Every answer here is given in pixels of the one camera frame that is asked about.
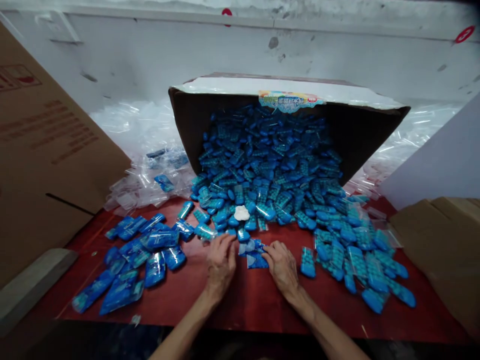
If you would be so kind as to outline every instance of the white wall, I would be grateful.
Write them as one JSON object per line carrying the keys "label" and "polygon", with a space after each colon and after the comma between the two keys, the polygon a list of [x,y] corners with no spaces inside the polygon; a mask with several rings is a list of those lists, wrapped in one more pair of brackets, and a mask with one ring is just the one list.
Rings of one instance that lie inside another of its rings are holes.
{"label": "white wall", "polygon": [[480,94],[380,186],[400,210],[422,199],[480,198]]}
{"label": "white wall", "polygon": [[71,14],[82,43],[68,44],[48,40],[31,13],[4,14],[22,44],[87,112],[107,98],[155,101],[169,86],[212,72],[342,79],[401,102],[464,103],[480,91],[480,44],[472,40],[453,45],[400,35]]}

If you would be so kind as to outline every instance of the finger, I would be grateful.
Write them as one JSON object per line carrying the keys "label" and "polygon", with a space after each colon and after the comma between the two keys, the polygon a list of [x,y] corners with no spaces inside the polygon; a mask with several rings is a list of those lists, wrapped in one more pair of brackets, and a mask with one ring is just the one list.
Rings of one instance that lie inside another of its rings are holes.
{"label": "finger", "polygon": [[271,246],[264,246],[264,247],[263,247],[263,250],[265,250],[265,251],[271,256],[271,258],[272,258],[273,260],[275,260],[275,261],[280,260],[281,257],[282,257],[282,256],[279,254],[279,252],[278,252],[275,248],[273,248],[273,247],[271,247]]}
{"label": "finger", "polygon": [[227,256],[227,250],[229,249],[230,244],[234,242],[235,238],[235,235],[227,235],[221,240],[220,247],[218,248],[220,254]]}
{"label": "finger", "polygon": [[268,253],[266,253],[266,252],[262,253],[261,257],[266,260],[266,262],[268,263],[268,267],[270,269],[274,268],[274,260],[272,259],[272,257]]}
{"label": "finger", "polygon": [[228,266],[230,269],[235,269],[235,266],[237,265],[236,259],[235,259],[235,252],[236,252],[236,247],[235,244],[232,243],[230,245],[230,250],[228,252]]}
{"label": "finger", "polygon": [[285,245],[283,242],[280,243],[281,247],[283,248],[283,250],[285,250],[285,252],[288,254],[289,253],[289,249],[287,248],[287,245]]}
{"label": "finger", "polygon": [[212,251],[218,249],[220,247],[220,244],[222,243],[222,240],[226,237],[227,237],[227,234],[222,234],[220,236],[215,237],[210,244]]}
{"label": "finger", "polygon": [[283,242],[280,242],[280,241],[277,240],[277,241],[272,242],[271,246],[276,250],[277,253],[279,253],[280,255],[285,255],[286,256],[287,252],[285,251],[285,249],[287,247],[285,246],[285,244],[283,244],[283,246],[285,247],[285,249],[284,249],[282,244],[283,244]]}

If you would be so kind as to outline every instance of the colorful label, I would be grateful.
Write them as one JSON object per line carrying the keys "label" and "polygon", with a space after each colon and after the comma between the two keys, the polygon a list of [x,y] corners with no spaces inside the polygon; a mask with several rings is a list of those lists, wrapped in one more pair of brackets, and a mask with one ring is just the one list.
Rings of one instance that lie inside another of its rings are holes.
{"label": "colorful label", "polygon": [[258,92],[258,101],[264,107],[278,109],[282,113],[289,114],[295,113],[301,108],[313,108],[315,105],[324,103],[322,99],[313,94],[268,90]]}

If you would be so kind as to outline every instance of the open cardboard box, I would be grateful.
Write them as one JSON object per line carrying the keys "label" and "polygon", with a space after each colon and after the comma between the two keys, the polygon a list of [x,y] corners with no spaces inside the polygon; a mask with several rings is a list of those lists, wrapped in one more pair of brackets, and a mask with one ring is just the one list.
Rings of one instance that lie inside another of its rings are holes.
{"label": "open cardboard box", "polygon": [[0,23],[0,289],[62,248],[130,159]]}
{"label": "open cardboard box", "polygon": [[305,101],[311,101],[313,97],[322,103],[298,111],[327,119],[333,147],[343,158],[340,166],[342,186],[410,111],[408,106],[345,81],[225,73],[198,77],[168,90],[176,126],[197,174],[201,172],[198,158],[203,152],[203,133],[211,126],[211,113],[217,109],[256,103],[261,91],[290,92],[295,94],[282,96],[295,95]]}

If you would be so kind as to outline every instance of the red tabletop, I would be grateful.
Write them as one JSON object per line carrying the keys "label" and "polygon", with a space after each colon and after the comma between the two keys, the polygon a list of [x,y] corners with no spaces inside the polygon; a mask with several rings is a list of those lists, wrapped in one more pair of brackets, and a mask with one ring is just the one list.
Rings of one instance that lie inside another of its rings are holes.
{"label": "red tabletop", "polygon": [[[172,226],[183,202],[180,198],[171,199],[160,209],[153,206],[138,209],[133,216],[142,215],[149,219],[161,212],[167,218],[166,224]],[[395,212],[383,198],[375,207],[389,215]],[[119,216],[101,211],[73,238],[67,248],[79,253],[78,260],[32,309],[29,317],[129,323],[134,315],[140,315],[141,324],[163,326],[174,326],[180,321],[206,282],[208,247],[202,246],[196,236],[182,244],[187,257],[185,266],[175,272],[167,271],[166,281],[158,287],[145,289],[137,303],[105,316],[99,316],[103,298],[83,314],[72,309],[72,298],[105,270],[103,258],[107,250],[113,245],[121,247],[124,244],[120,239],[113,242],[104,236],[120,219]],[[198,224],[191,213],[187,221],[194,226]],[[269,231],[253,232],[251,236],[267,245],[274,240],[284,242],[295,256],[297,264],[300,263],[302,247],[313,248],[312,233],[299,229],[296,224],[273,224]],[[317,267],[315,279],[300,275],[300,283],[318,306],[353,338],[470,343],[471,339],[450,315],[427,278],[401,250],[397,251],[394,258],[408,269],[409,279],[400,283],[415,295],[417,306],[414,309],[391,296],[382,314],[377,315],[367,307],[360,295],[351,295],[343,282],[338,283],[320,266]],[[309,332],[302,319],[278,292],[269,271],[248,270],[244,257],[237,258],[237,270],[230,289],[206,326],[254,332]]]}

